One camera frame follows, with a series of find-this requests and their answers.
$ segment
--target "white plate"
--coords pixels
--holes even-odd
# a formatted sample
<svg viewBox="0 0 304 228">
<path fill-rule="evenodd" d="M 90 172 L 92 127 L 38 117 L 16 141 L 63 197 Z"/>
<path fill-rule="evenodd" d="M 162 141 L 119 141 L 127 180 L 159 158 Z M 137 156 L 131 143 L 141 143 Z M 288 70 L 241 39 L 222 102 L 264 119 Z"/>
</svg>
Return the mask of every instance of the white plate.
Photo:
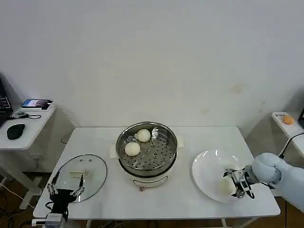
<svg viewBox="0 0 304 228">
<path fill-rule="evenodd" d="M 197 186 L 210 198 L 223 203 L 240 200 L 220 191 L 219 182 L 227 167 L 241 169 L 244 164 L 236 156 L 223 150 L 204 151 L 192 164 L 192 174 Z"/>
</svg>

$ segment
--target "table leg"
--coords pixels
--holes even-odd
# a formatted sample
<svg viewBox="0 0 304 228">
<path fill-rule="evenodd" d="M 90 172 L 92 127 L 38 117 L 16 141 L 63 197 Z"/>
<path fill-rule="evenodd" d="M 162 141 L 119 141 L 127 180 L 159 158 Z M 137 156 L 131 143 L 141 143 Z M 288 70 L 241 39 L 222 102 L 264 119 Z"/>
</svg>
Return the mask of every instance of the table leg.
<svg viewBox="0 0 304 228">
<path fill-rule="evenodd" d="M 5 170 L 14 179 L 19 181 L 23 186 L 25 186 L 29 192 L 27 192 L 20 209 L 26 209 L 28 203 L 32 196 L 40 196 L 42 190 L 38 187 L 41 178 L 35 178 L 35 181 L 31 181 L 23 172 L 21 172 L 14 162 L 11 161 L 10 156 L 4 152 L 0 152 L 0 167 Z"/>
<path fill-rule="evenodd" d="M 85 228 L 90 228 L 91 227 L 91 222 L 92 222 L 92 220 L 88 219 L 87 222 L 86 222 Z"/>
<path fill-rule="evenodd" d="M 227 226 L 226 220 L 224 218 L 221 218 L 220 220 L 222 221 L 223 228 L 231 228 Z"/>
<path fill-rule="evenodd" d="M 250 223 L 254 222 L 257 220 L 259 217 L 254 217 L 254 218 L 242 218 L 233 224 L 232 228 L 244 228 L 248 226 Z"/>
</svg>

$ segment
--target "pot lid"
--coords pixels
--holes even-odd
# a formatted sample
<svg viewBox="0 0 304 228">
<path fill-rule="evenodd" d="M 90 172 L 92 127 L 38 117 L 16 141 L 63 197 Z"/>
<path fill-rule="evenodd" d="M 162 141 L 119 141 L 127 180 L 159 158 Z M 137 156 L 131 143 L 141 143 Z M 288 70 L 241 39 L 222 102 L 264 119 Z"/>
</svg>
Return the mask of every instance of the pot lid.
<svg viewBox="0 0 304 228">
<path fill-rule="evenodd" d="M 107 166 L 102 158 L 86 154 L 72 158 L 58 172 L 58 189 L 77 190 L 83 175 L 85 191 L 74 201 L 78 203 L 92 197 L 101 189 L 107 177 Z"/>
</svg>

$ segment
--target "white table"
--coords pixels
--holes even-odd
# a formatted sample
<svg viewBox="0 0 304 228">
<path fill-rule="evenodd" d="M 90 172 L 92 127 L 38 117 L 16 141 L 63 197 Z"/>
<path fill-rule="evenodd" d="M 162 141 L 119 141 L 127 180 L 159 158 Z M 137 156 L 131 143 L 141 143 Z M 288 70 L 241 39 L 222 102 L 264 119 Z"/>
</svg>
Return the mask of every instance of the white table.
<svg viewBox="0 0 304 228">
<path fill-rule="evenodd" d="M 12 161 L 9 156 L 10 151 L 24 151 L 28 149 L 44 125 L 48 122 L 49 118 L 54 113 L 56 107 L 49 107 L 47 111 L 43 112 L 26 112 L 29 115 L 41 115 L 39 119 L 13 119 L 7 120 L 0 128 L 0 167 L 4 169 L 9 175 L 24 185 L 29 191 L 27 192 L 23 202 L 20 205 L 20 209 L 25 209 L 32 196 L 41 195 L 41 189 L 38 187 L 38 183 L 41 178 L 36 177 L 34 181 L 31 181 L 26 175 L 22 173 L 17 165 Z M 9 140 L 7 138 L 7 129 L 15 124 L 25 124 L 25 129 L 20 138 L 15 140 Z"/>
<path fill-rule="evenodd" d="M 167 182 L 155 189 L 138 191 L 128 178 L 118 160 L 110 159 L 111 145 L 124 128 L 76 128 L 50 177 L 68 160 L 81 154 L 96 154 L 104 159 L 108 176 L 99 192 L 93 197 L 69 205 L 69 219 L 219 219 L 252 218 L 280 214 L 270 189 L 262 184 L 253 185 L 256 199 L 246 197 L 235 203 L 220 203 L 210 199 L 196 186 L 191 166 L 202 151 L 216 148 L 233 151 L 239 159 L 253 160 L 237 127 L 172 127 L 184 140 L 179 149 L 176 167 Z M 45 218 L 49 210 L 49 194 L 44 189 L 34 210 L 34 217 Z"/>
<path fill-rule="evenodd" d="M 283 123 L 282 117 L 284 115 L 289 115 L 293 117 L 295 119 L 294 124 L 287 125 Z M 271 116 L 288 138 L 291 138 L 292 136 L 299 134 L 300 131 L 304 131 L 303 127 L 299 125 L 297 121 L 298 118 L 295 115 L 288 114 L 285 112 L 275 112 L 272 113 Z M 295 137 L 291 142 L 294 145 L 294 147 L 298 150 L 299 154 L 302 157 L 304 157 L 304 135 L 299 135 Z"/>
</svg>

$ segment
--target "steamed bun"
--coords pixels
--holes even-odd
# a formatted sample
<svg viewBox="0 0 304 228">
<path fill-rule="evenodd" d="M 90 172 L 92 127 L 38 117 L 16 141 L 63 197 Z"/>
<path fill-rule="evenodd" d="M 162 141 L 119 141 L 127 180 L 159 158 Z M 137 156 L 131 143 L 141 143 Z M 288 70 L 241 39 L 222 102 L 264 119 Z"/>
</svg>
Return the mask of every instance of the steamed bun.
<svg viewBox="0 0 304 228">
<path fill-rule="evenodd" d="M 141 151 L 140 146 L 136 142 L 129 142 L 126 144 L 124 151 L 129 156 L 136 156 Z"/>
<path fill-rule="evenodd" d="M 138 131 L 136 138 L 141 142 L 147 142 L 151 138 L 151 134 L 147 129 L 141 129 Z"/>
</svg>

